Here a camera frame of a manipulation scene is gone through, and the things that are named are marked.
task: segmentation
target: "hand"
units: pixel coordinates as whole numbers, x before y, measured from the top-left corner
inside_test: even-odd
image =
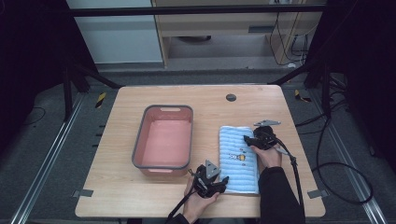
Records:
[[[184,195],[186,196],[192,186],[193,177],[189,178],[187,187],[184,190]],[[206,208],[214,203],[219,197],[219,193],[216,192],[211,198],[201,198],[198,193],[193,193],[190,198],[184,203],[183,216],[189,221],[189,223],[195,222],[201,214],[206,210]]]
[[[262,150],[254,146],[251,146],[251,149],[256,152],[257,155],[259,155],[264,168],[270,168],[282,165],[282,154],[276,151],[275,147],[278,147],[278,145],[275,145],[267,150]]]

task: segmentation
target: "blue towel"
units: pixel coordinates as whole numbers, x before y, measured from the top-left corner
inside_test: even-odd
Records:
[[[249,127],[222,126],[219,130],[220,179],[229,176],[226,192],[259,193],[257,155],[244,135],[253,137]]]

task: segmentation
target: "pink plastic tub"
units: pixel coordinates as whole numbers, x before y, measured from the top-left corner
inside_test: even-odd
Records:
[[[151,105],[140,123],[132,162],[144,175],[185,175],[190,163],[191,136],[191,107]]]

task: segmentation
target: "wooden table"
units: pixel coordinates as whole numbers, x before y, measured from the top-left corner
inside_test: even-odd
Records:
[[[229,102],[226,95],[236,95]],[[325,213],[320,198],[309,199],[317,189],[282,90],[270,85],[144,86],[121,88],[97,149],[84,189],[91,197],[80,197],[79,217],[167,217],[183,198],[189,174],[182,177],[143,175],[132,164],[134,142],[145,108],[149,105],[189,105],[193,109],[190,168],[208,159],[219,165],[219,128],[223,125],[250,126],[272,119],[276,136],[297,158],[307,217]],[[297,196],[290,161],[283,167]],[[260,196],[222,194],[203,217],[259,217]]]

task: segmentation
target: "small round hole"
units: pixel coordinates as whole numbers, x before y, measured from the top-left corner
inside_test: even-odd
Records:
[[[232,93],[227,94],[227,95],[225,96],[225,98],[226,98],[229,102],[233,102],[233,101],[236,100],[236,96],[235,96],[234,94],[232,94]]]

